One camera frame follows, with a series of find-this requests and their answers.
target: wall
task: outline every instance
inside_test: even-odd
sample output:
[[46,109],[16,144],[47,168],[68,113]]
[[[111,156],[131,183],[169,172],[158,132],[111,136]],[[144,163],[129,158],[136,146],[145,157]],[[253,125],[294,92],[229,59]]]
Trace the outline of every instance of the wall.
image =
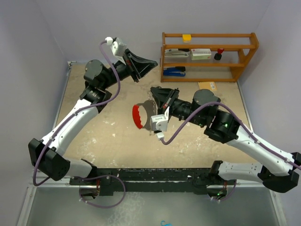
[[67,63],[36,2],[0,7],[0,216],[18,221],[32,166],[28,142],[53,124]]
[[[255,132],[288,152],[301,152],[300,21],[301,1],[273,0],[255,31],[258,52],[240,79]],[[291,226],[300,225],[300,192],[299,183],[281,195]]]
[[159,60],[162,32],[254,32],[271,0],[37,0],[68,60],[101,58],[98,43],[120,37]]

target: wooden table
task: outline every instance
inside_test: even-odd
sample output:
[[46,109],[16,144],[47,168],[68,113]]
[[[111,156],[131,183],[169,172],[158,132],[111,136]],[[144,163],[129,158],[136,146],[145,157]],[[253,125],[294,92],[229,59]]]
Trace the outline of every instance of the wooden table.
[[[59,123],[73,108],[84,89],[85,65],[73,65],[66,87]],[[159,67],[153,69],[139,83],[127,78],[121,82],[119,96],[91,120],[75,137],[65,157],[86,159],[99,168],[202,168],[211,167],[214,160],[255,162],[254,159],[228,145],[210,140],[204,128],[187,124],[168,146],[162,145],[149,131],[139,130],[132,119],[132,107],[148,99],[151,86],[179,88],[182,100],[191,101],[198,90],[196,82],[160,82]],[[234,82],[217,82],[214,92],[248,125],[243,102]],[[108,89],[112,94],[117,85]],[[172,118],[165,132],[169,139],[182,121]]]

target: red object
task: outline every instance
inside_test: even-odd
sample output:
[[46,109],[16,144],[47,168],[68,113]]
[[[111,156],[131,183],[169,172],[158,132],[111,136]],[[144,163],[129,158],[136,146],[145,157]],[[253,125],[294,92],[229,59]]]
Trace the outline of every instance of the red object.
[[141,129],[143,125],[141,125],[141,118],[139,114],[139,106],[134,105],[132,109],[133,120],[138,129]]
[[224,48],[218,48],[217,53],[222,54],[224,50],[225,50]]

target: robotic arm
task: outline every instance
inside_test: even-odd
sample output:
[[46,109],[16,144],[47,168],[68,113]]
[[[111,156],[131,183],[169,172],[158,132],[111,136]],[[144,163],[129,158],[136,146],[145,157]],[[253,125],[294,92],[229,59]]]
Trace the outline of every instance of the robotic arm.
[[[299,175],[294,171],[301,165],[300,153],[287,153],[250,131],[213,92],[201,89],[195,92],[192,102],[178,99],[178,89],[150,89],[158,106],[158,114],[151,118],[151,128],[163,144],[169,144],[185,123],[167,142],[162,131],[167,130],[171,116],[200,127],[214,141],[233,146],[258,163],[229,163],[214,161],[210,175],[222,180],[250,180],[263,183],[273,191],[285,193],[298,185]],[[218,109],[225,107],[230,113]]]
[[[120,81],[131,76],[138,82],[158,65],[155,61],[134,55],[119,38],[108,37],[105,42],[111,46],[113,55],[119,60],[112,66]],[[99,60],[87,63],[84,75],[86,87],[76,105],[50,133],[41,140],[32,139],[28,144],[33,166],[38,163],[38,169],[55,181],[64,176],[86,178],[89,175],[92,170],[91,163],[86,160],[66,159],[63,155],[82,128],[110,101],[112,94],[106,89],[117,83],[115,76],[112,67],[106,68]]]

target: blue hook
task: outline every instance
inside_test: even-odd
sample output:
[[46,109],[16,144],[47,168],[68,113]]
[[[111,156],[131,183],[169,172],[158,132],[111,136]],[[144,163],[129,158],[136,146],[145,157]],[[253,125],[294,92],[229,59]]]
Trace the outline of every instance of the blue hook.
[[163,223],[165,223],[164,220],[161,221],[161,226],[173,226],[172,224],[163,225]]

